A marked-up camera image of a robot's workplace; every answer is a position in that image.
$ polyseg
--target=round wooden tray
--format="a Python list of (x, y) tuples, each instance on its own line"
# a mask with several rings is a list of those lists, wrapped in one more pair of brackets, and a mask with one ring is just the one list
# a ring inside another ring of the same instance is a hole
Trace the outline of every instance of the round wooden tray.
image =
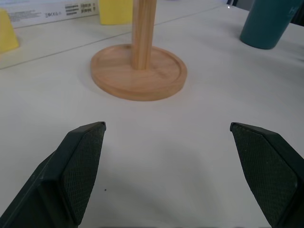
[(131, 56), (131, 45), (112, 46), (97, 52), (91, 62), (94, 82), (109, 94), (134, 101), (161, 100), (183, 88), (187, 68), (176, 55), (152, 47), (148, 70), (134, 70)]

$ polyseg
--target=white tabletop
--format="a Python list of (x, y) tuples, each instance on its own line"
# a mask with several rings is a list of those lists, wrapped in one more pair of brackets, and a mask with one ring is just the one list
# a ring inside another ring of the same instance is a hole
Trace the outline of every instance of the white tabletop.
[(189, 70), (161, 101), (119, 99), (91, 79), (91, 57), (130, 33), (0, 70), (0, 213), (68, 131), (105, 121), (81, 228), (269, 227), (229, 127), (278, 132), (304, 156), (304, 29), (290, 25), (275, 49), (256, 49), (238, 39), (247, 14), (219, 6), (155, 26), (154, 45)]

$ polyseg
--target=yellow block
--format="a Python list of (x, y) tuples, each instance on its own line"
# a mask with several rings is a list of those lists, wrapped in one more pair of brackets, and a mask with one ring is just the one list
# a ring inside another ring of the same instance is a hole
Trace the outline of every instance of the yellow block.
[(4, 9), (0, 8), (0, 52), (19, 47), (10, 18)]
[(131, 23), (133, 0), (99, 0), (99, 14), (103, 25)]

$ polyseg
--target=teal cup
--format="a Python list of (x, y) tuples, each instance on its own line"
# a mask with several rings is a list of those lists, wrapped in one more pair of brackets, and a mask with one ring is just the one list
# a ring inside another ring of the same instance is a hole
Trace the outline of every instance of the teal cup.
[(274, 48), (302, 3), (303, 0), (255, 0), (240, 40), (255, 48)]

